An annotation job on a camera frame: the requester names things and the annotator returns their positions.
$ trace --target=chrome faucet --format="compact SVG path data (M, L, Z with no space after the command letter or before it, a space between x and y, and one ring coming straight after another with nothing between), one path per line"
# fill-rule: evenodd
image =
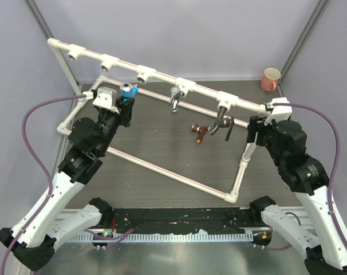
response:
M171 112L175 115L178 112L178 105L183 97L183 93L180 88L174 86L171 88L171 99L169 100L169 104L171 106Z

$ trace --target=wall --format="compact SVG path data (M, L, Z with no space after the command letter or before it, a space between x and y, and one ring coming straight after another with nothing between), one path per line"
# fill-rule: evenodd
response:
M337 124L341 159L334 197L347 225L347 0L331 1L283 81L291 102L314 106ZM313 113L294 110L309 134L308 150L327 168L335 154L335 139L326 122Z
M282 69L317 0L35 0L56 39L188 78ZM96 61L72 66L79 81ZM111 76L135 79L121 69Z
M72 95L45 37L23 1L0 0L0 228L12 227L47 188L22 137L24 114L37 103ZM70 103L39 109L27 124L29 140L49 170L60 135L56 126ZM5 247L0 243L0 264ZM9 261L7 274L15 274Z

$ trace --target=pink mug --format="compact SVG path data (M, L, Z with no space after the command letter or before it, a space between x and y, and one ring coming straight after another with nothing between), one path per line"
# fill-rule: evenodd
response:
M261 79L260 87L267 92L274 91L277 88L278 80L281 73L275 68L267 68L264 71L263 79Z

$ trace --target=gray floor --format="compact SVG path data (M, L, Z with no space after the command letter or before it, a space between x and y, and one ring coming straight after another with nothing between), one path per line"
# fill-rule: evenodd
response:
M259 81L201 82L209 88L233 93L255 103L270 101L278 92L263 92ZM171 86L148 83L144 89L169 96ZM190 93L185 102L216 111L217 102L209 97ZM240 108L229 112L237 119L248 121L254 113ZM91 104L77 117L97 117ZM212 125L214 119L187 109L171 114L167 103L137 95L130 128L120 127L111 146L168 170L229 192L233 186L240 157L246 145L247 130L235 126L230 141L224 141L226 130L214 136L206 135L201 145L195 144L191 125ZM225 201L157 174L146 168L108 154L104 164L68 204L67 208L82 208L91 198L101 197L113 207L200 207L228 206ZM245 173L236 206L248 206L261 196L272 197L281 206L299 206L295 196L281 181L267 151L257 148Z
M273 233L271 247L286 246ZM37 275L284 275L308 274L293 248L272 252L249 243L123 243L106 251L91 244L66 244Z

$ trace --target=copper valve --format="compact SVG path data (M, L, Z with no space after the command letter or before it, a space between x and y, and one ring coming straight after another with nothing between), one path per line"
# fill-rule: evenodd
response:
M192 132L199 133L199 136L196 138L196 143L197 144L202 143L202 139L203 139L204 135L206 134L206 132L208 131L208 128L209 128L208 126L200 127L197 124L193 124L191 126L191 131Z

